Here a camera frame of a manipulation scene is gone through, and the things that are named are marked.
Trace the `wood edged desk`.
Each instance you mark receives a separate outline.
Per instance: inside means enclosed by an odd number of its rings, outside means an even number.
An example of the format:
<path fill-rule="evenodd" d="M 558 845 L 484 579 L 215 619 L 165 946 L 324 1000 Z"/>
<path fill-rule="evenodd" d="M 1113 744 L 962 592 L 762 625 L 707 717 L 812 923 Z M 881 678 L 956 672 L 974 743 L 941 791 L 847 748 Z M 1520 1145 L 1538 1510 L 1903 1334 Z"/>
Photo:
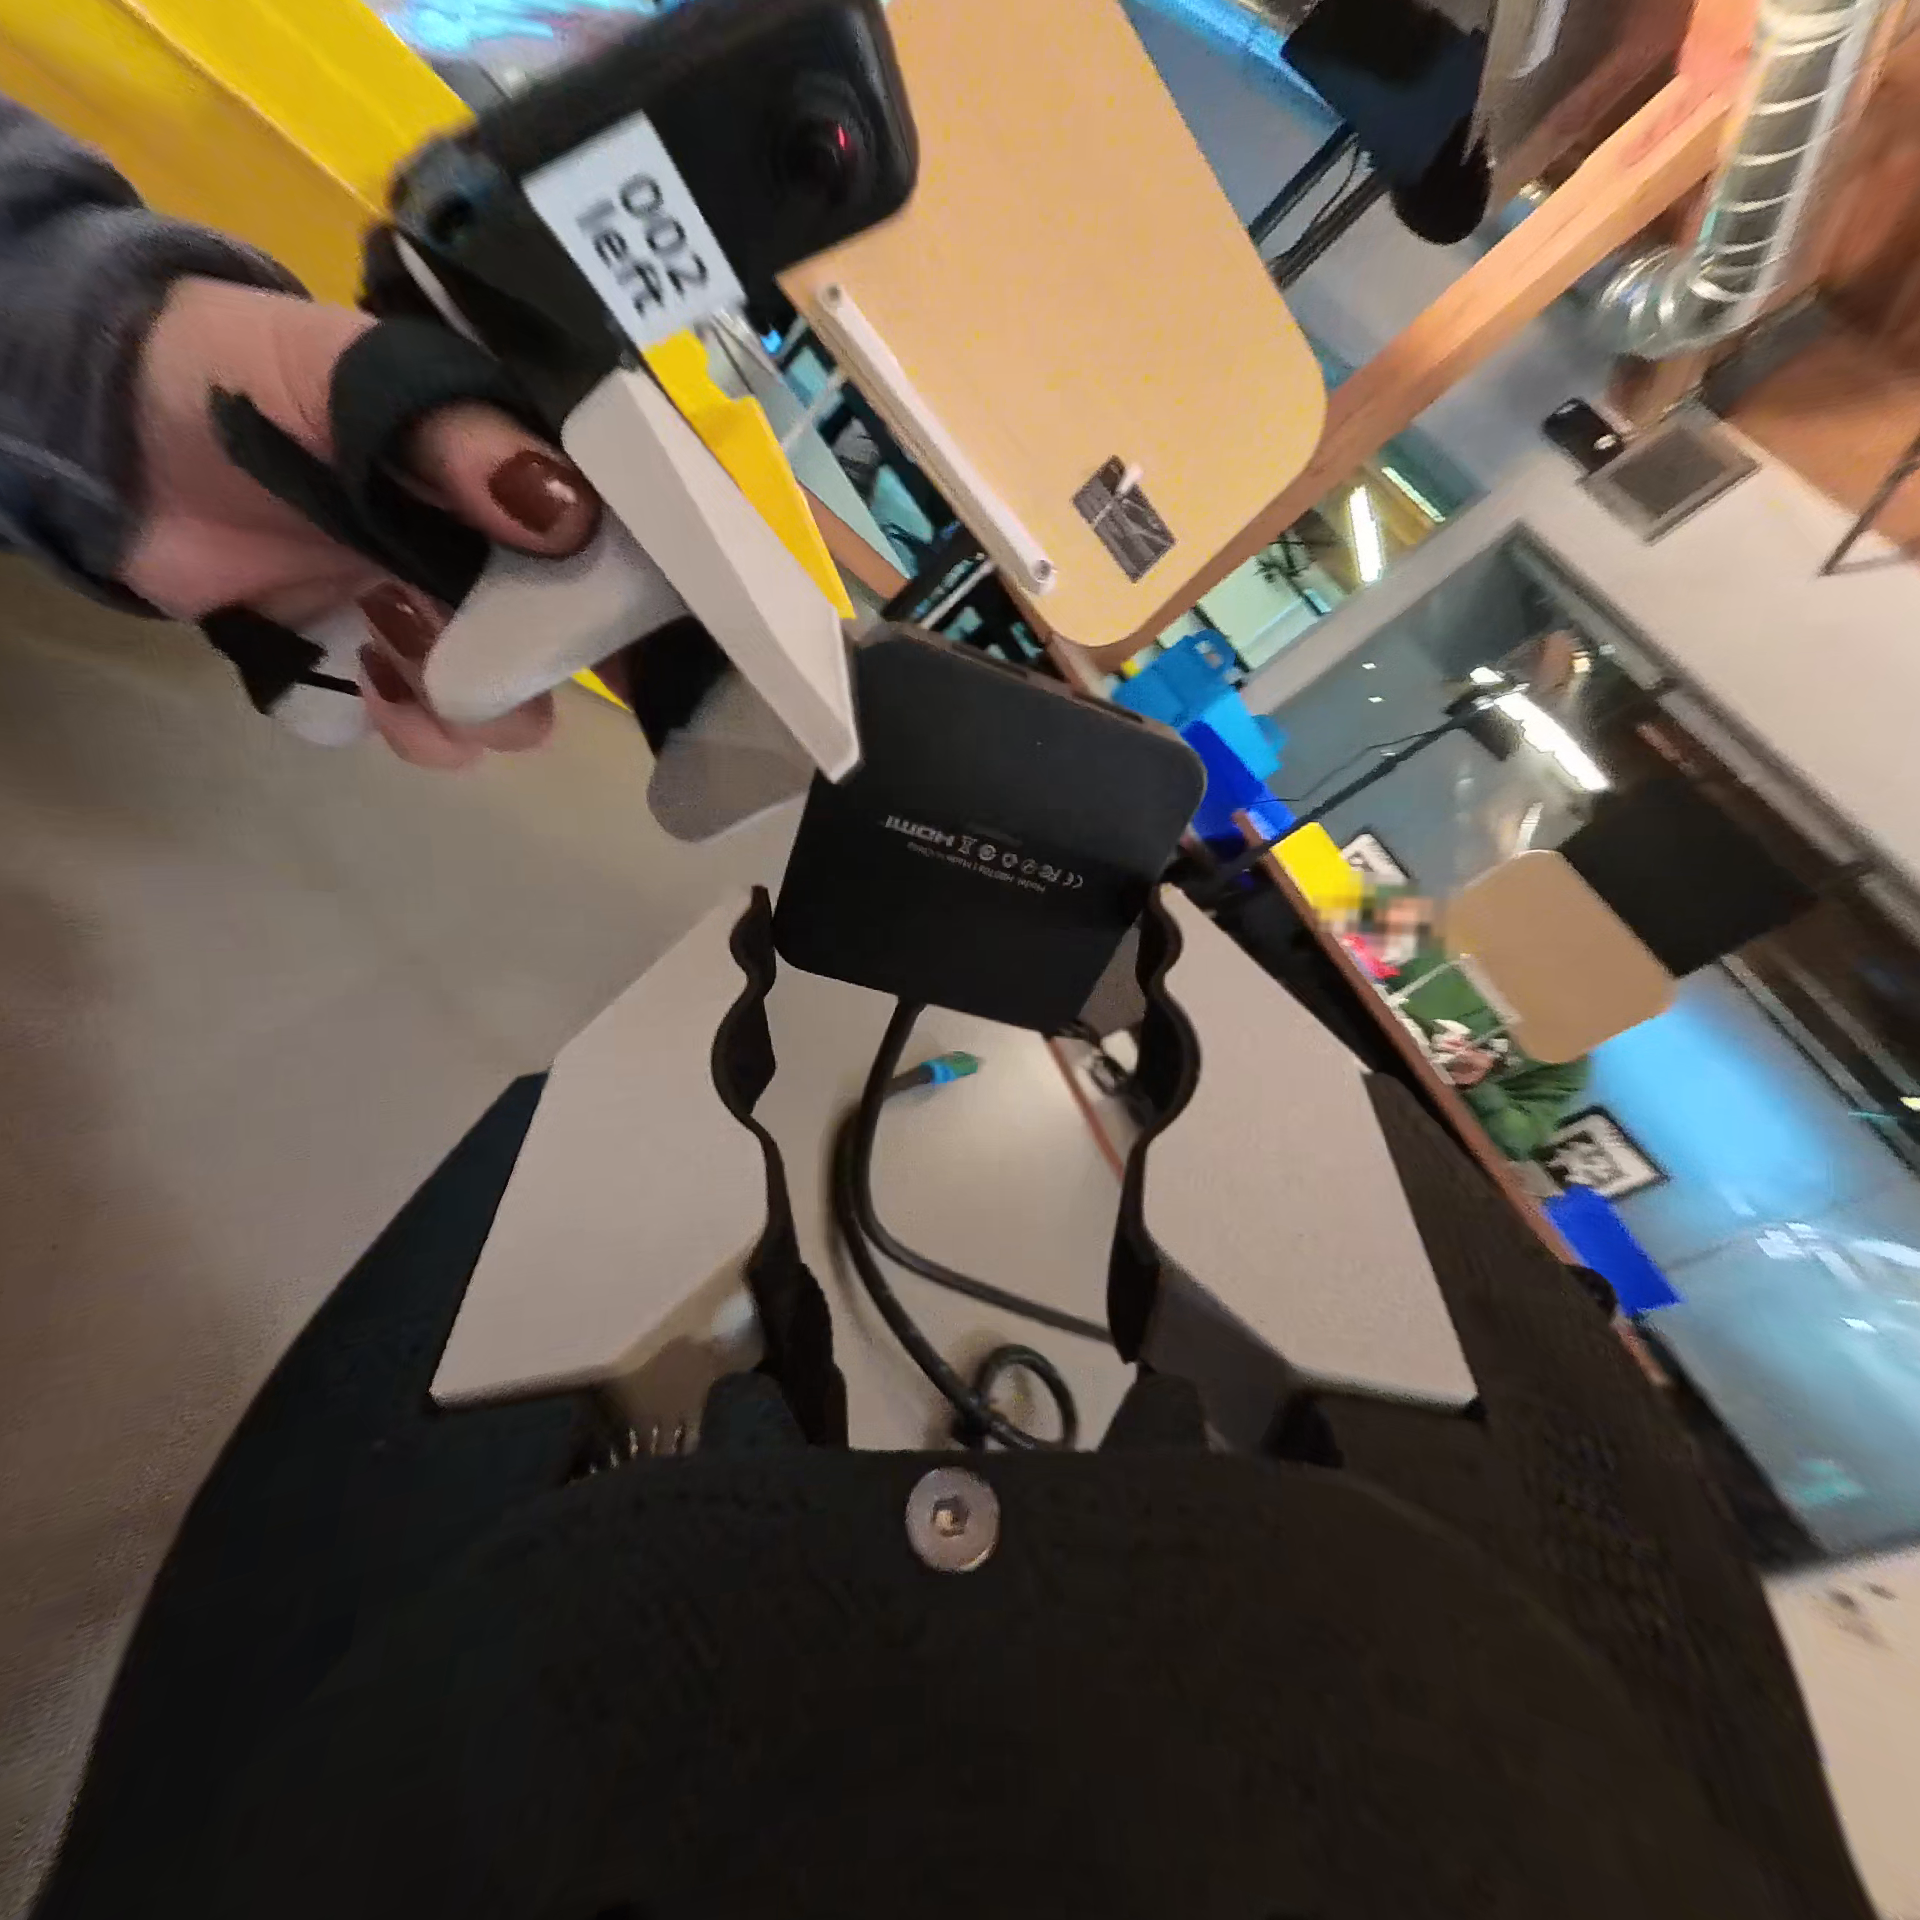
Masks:
<path fill-rule="evenodd" d="M 1502 1157 L 1466 1098 L 1424 1057 L 1414 1034 L 1381 999 L 1338 937 L 1321 922 L 1311 901 L 1261 841 L 1250 816 L 1236 816 L 1253 866 L 1229 882 L 1216 916 L 1248 955 L 1263 966 L 1315 1019 L 1330 1028 L 1363 1067 L 1404 1084 L 1453 1142 L 1480 1167 L 1485 1182 L 1532 1229 L 1535 1239 L 1596 1291 L 1599 1276 L 1578 1258 L 1564 1233 L 1532 1193 L 1517 1164 Z"/>

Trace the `light blue plastic bins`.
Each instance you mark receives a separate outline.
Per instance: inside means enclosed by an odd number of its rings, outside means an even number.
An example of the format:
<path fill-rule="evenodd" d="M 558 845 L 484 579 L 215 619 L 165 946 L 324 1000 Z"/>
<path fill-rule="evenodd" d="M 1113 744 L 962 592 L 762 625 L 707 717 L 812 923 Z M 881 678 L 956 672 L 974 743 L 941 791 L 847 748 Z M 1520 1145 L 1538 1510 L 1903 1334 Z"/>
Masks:
<path fill-rule="evenodd" d="M 1241 665 L 1229 637 L 1199 625 L 1119 675 L 1112 701 L 1183 739 L 1204 770 L 1204 791 L 1190 818 L 1201 841 L 1241 847 L 1245 816 L 1261 840 L 1295 829 L 1295 812 L 1273 791 L 1282 770 L 1284 730 L 1241 698 Z"/>

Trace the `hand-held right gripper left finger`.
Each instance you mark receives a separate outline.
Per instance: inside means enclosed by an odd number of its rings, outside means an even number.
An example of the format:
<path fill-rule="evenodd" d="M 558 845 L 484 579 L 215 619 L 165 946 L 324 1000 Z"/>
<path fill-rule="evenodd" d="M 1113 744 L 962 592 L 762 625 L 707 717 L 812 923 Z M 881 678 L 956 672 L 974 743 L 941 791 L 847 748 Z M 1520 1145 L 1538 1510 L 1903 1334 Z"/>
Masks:
<path fill-rule="evenodd" d="M 640 1445 L 691 1445 L 725 1378 L 774 1383 L 845 1444 L 834 1319 L 781 1145 L 772 899 L 737 888 L 564 1044 L 455 1314 L 442 1411 L 582 1396 Z"/>

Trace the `large tan board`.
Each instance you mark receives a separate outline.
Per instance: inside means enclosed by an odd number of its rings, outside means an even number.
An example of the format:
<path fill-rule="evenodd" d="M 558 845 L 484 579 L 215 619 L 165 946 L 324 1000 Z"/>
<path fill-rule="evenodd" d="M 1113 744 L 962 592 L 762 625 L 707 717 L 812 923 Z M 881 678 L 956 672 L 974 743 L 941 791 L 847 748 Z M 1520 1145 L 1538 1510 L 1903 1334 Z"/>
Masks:
<path fill-rule="evenodd" d="M 1306 474 L 1322 372 L 1123 5 L 884 27 L 917 185 L 781 287 L 1007 589 L 1113 671 Z"/>

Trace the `black rounded adapter box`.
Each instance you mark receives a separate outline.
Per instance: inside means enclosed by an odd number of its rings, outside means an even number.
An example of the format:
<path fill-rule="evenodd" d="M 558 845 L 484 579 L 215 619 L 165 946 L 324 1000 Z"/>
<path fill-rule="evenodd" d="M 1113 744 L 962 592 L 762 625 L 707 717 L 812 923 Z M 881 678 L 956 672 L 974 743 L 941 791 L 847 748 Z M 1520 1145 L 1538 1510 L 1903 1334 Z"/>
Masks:
<path fill-rule="evenodd" d="M 816 779 L 779 958 L 1054 1034 L 1090 1003 L 1207 787 L 1175 732 L 917 628 L 854 650 L 860 760 Z"/>

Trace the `black white marker tag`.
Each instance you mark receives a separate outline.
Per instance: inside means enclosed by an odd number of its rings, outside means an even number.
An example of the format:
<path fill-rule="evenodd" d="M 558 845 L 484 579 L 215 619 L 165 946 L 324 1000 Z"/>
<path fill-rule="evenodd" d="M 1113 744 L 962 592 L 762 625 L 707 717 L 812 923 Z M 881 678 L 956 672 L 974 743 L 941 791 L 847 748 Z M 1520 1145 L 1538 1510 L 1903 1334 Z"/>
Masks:
<path fill-rule="evenodd" d="M 1544 1142 L 1538 1164 L 1560 1187 L 1612 1204 L 1668 1184 L 1663 1164 L 1602 1107 L 1577 1110 Z"/>

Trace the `wall air vent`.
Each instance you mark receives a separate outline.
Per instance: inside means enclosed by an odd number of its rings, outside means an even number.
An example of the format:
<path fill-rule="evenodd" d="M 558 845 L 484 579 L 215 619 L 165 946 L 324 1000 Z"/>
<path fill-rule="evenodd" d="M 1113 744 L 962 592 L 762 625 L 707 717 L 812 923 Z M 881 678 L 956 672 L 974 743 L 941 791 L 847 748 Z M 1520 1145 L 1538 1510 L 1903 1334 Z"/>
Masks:
<path fill-rule="evenodd" d="M 1760 461 L 1722 419 L 1686 405 L 1629 438 L 1581 492 L 1631 537 L 1668 537 L 1760 471 Z"/>

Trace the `person's left forearm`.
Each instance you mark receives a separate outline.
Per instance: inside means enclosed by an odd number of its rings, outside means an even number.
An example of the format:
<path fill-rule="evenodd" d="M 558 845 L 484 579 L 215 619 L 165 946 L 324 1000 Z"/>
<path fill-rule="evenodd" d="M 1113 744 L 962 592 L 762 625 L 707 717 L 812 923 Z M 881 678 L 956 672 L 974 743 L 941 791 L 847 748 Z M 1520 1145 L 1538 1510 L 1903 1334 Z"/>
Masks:
<path fill-rule="evenodd" d="M 141 525 L 134 388 L 175 287 L 304 298 L 265 254 L 161 216 L 108 156 L 2 102 L 2 544 L 120 613 Z"/>

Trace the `tan cardboard panel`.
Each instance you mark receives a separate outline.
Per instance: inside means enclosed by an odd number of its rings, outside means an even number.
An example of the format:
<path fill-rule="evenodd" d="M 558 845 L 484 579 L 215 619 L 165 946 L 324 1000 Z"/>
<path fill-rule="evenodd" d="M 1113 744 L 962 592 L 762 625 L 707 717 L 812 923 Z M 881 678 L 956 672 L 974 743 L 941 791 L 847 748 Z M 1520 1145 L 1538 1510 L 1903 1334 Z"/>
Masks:
<path fill-rule="evenodd" d="M 1676 977 L 1554 851 L 1520 852 L 1453 895 L 1440 942 L 1505 1036 L 1544 1064 L 1583 1060 L 1668 1011 Z"/>

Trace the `small yellow plastic bin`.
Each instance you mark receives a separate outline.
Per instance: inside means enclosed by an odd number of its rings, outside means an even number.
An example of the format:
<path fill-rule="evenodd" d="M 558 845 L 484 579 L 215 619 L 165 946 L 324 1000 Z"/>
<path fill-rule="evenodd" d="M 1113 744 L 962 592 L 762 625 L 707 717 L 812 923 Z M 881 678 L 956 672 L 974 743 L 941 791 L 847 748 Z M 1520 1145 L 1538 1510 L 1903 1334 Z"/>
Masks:
<path fill-rule="evenodd" d="M 1367 895 L 1364 879 L 1321 824 L 1295 827 L 1273 851 L 1278 872 L 1326 923 L 1351 923 Z"/>

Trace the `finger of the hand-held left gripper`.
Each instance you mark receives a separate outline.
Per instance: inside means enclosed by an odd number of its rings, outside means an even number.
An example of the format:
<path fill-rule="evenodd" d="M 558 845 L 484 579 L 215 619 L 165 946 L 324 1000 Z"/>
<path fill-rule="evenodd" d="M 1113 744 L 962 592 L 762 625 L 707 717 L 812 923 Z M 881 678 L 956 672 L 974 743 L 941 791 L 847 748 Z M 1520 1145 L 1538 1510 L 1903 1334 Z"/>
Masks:
<path fill-rule="evenodd" d="M 816 765 L 743 678 L 719 676 L 652 748 L 646 802 L 663 834 L 712 841 L 803 797 Z"/>
<path fill-rule="evenodd" d="M 563 427 L 604 504 L 564 661 L 646 635 L 674 597 L 830 781 L 860 760 L 842 614 L 646 372 L 611 372 Z"/>

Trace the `glass partition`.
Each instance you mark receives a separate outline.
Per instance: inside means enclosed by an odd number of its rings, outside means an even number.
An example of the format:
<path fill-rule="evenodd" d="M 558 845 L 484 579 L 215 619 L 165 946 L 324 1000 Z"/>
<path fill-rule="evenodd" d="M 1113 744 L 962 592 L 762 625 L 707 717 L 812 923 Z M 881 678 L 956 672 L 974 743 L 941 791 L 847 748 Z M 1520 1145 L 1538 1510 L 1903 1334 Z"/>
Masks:
<path fill-rule="evenodd" d="M 1382 589 L 1338 637 L 1331 618 L 1286 621 L 1287 649 L 1244 687 L 1284 730 L 1274 791 L 1308 808 L 1471 695 L 1510 692 L 1331 807 L 1381 878 L 1448 897 L 1554 851 L 1602 796 L 1679 775 L 1819 893 L 1596 1048 L 1571 1113 L 1607 1108 L 1668 1173 L 1615 1204 L 1685 1296 L 1644 1331 L 1764 1558 L 1915 1547 L 1913 893 L 1532 532 L 1407 563 Z"/>

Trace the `black flat panel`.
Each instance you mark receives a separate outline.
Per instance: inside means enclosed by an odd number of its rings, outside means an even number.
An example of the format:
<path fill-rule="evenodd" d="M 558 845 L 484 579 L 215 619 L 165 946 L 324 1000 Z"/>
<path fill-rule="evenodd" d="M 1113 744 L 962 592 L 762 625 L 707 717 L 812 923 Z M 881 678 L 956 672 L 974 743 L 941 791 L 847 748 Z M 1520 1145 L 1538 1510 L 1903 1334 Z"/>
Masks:
<path fill-rule="evenodd" d="M 1819 903 L 1813 885 L 1679 775 L 1602 796 L 1554 851 L 1676 979 Z"/>

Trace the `dark rounded hanging object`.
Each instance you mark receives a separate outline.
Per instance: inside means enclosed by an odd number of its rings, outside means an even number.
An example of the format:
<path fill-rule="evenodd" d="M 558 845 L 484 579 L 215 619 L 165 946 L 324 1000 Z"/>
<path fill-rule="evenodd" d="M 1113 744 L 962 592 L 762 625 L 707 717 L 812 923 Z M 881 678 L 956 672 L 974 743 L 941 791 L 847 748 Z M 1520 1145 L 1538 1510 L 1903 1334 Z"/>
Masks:
<path fill-rule="evenodd" d="M 1491 34 L 1416 3 L 1318 3 L 1284 38 L 1286 63 L 1358 136 L 1401 225 L 1436 246 L 1485 218 L 1492 158 L 1477 128 Z"/>

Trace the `blue plastic bin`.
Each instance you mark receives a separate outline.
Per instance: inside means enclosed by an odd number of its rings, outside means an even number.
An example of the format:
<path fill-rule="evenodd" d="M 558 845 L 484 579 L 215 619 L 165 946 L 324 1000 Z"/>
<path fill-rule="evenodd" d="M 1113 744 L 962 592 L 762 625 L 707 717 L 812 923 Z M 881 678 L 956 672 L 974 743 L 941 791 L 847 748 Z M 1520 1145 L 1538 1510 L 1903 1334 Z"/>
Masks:
<path fill-rule="evenodd" d="M 1544 1213 L 1571 1250 L 1574 1264 L 1602 1283 L 1620 1316 L 1640 1319 L 1682 1305 L 1685 1296 L 1612 1200 L 1588 1186 L 1569 1186 L 1548 1197 Z"/>

